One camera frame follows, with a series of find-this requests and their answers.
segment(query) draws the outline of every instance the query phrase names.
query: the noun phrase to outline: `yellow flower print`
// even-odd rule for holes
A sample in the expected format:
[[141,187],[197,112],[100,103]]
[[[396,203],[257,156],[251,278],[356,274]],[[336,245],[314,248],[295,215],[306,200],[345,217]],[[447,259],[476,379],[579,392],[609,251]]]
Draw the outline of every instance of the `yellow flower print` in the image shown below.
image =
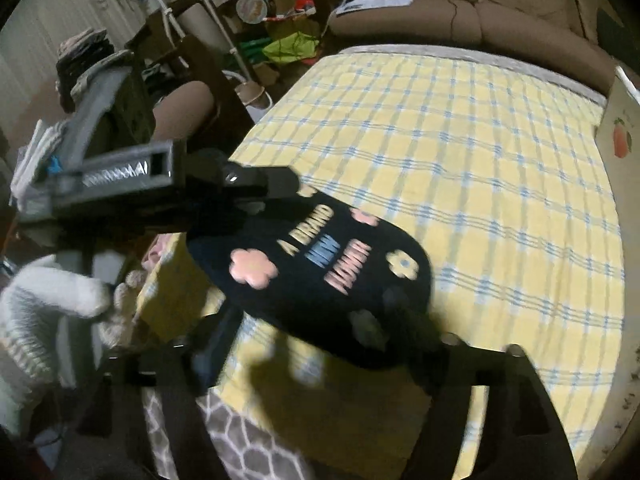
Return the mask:
[[310,196],[315,195],[316,191],[318,191],[316,188],[303,184],[298,190],[298,194],[305,198],[309,198]]
[[404,251],[387,253],[386,260],[389,262],[389,269],[398,278],[415,280],[418,276],[418,263]]

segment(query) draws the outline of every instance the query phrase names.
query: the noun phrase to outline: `yellow plaid blanket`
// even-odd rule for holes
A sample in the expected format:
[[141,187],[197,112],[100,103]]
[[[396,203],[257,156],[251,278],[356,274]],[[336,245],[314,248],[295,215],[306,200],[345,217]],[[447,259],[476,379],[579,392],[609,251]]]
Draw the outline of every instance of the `yellow plaid blanket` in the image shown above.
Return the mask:
[[[471,345],[525,348],[578,460],[623,321],[618,218],[593,142],[601,114],[569,90],[495,66],[338,55],[316,64],[234,159],[290,165],[414,236],[434,268],[432,312]],[[142,319],[171,338],[199,314],[207,287],[176,235],[139,298]],[[220,301],[212,291],[209,309]],[[398,477],[427,409],[401,371],[356,369],[251,318],[218,391],[312,458],[374,480]],[[459,477],[475,457],[479,393]]]

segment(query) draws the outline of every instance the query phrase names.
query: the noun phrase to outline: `brown couch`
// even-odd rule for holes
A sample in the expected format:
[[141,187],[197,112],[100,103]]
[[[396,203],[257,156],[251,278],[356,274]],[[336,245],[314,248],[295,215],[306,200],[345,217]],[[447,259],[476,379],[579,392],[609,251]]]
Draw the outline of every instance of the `brown couch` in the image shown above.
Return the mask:
[[332,16],[330,29],[340,46],[435,43],[503,54],[606,94],[618,62],[598,46],[598,9],[622,24],[607,0],[414,0]]

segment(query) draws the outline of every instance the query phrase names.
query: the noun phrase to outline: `peach drawing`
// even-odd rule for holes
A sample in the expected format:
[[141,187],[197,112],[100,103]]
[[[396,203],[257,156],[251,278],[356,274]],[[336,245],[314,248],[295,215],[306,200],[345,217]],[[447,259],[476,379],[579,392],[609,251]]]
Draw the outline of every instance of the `peach drawing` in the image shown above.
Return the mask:
[[229,273],[238,283],[248,283],[258,290],[269,285],[278,275],[278,268],[258,249],[236,249],[231,252]]
[[613,153],[616,157],[625,158],[631,151],[631,136],[625,130],[625,121],[617,118],[613,124]]
[[376,225],[378,225],[378,217],[377,216],[373,216],[370,215],[369,213],[366,213],[360,209],[356,209],[354,207],[351,207],[351,216],[353,216],[353,219],[356,222],[361,222],[363,224],[369,224],[373,227],[375,227]]

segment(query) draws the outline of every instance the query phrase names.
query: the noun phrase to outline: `green bag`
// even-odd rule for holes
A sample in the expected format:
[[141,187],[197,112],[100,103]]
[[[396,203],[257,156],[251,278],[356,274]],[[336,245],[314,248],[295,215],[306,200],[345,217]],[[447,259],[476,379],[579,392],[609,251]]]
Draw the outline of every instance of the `green bag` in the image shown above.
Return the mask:
[[318,43],[320,41],[313,36],[296,32],[286,38],[268,44],[262,52],[274,63],[287,64],[300,59],[315,57]]

